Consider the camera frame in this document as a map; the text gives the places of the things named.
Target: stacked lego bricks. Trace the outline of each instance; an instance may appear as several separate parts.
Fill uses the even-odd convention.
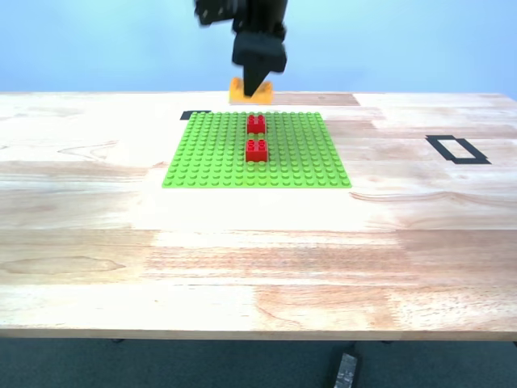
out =
[[[350,188],[319,113],[193,113],[164,188]]]

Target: wood grain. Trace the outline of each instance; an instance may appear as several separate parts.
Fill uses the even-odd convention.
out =
[[[279,93],[261,110],[319,111],[352,189],[162,190],[182,111],[249,109],[226,100],[0,95],[0,335],[517,340],[516,102]]]

